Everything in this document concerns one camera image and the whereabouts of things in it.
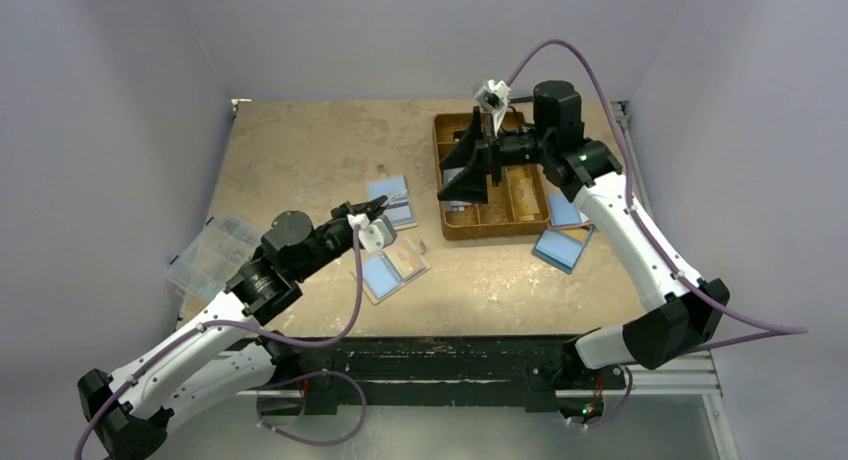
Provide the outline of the beige snap card holder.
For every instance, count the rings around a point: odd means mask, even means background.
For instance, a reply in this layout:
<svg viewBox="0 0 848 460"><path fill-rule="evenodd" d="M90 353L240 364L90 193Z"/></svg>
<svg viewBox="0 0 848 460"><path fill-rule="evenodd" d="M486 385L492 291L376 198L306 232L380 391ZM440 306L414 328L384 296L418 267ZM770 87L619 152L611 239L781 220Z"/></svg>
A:
<svg viewBox="0 0 848 460"><path fill-rule="evenodd" d="M395 267L396 253L399 249L416 250L426 261L428 269L406 281L400 278ZM430 270L424 250L406 236L399 237L392 245L375 254L369 254L363 260L363 287L365 295L373 305L378 305L397 293L418 277Z"/></svg>

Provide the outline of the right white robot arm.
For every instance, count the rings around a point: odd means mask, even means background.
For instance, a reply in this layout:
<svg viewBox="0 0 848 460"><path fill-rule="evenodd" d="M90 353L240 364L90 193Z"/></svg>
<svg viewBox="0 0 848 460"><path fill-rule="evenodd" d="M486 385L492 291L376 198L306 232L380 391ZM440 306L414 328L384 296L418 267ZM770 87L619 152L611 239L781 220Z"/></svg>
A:
<svg viewBox="0 0 848 460"><path fill-rule="evenodd" d="M730 293L720 279L705 280L679 258L641 205L621 163L602 142L584 134L575 87L548 80L533 90L533 119L516 132L502 129L510 88L488 80L478 87L472 119L440 162L456 175L440 187L441 201L485 204L489 185L507 166L538 165L547 180L607 237L646 312L567 342L561 370L576 376L636 363L655 369L712 339Z"/></svg>

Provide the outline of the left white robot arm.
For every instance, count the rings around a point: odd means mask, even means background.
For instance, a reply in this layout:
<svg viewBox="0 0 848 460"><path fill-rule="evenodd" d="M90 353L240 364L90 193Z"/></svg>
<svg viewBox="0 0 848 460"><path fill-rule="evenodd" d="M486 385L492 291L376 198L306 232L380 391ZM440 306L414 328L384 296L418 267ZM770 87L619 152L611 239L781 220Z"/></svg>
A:
<svg viewBox="0 0 848 460"><path fill-rule="evenodd" d="M273 376L268 344L304 349L336 345L353 330L364 297L364 253L397 238L385 216L389 199L345 202L321 225L302 211L279 214L223 289L195 319L136 360L111 372L92 369L77 382L86 426L72 456L91 436L110 459L146 459L168 438L178 416L217 403L218 395L259 386ZM350 319L334 336L302 340L267 324L302 296L310 276L353 252L357 287Z"/></svg>

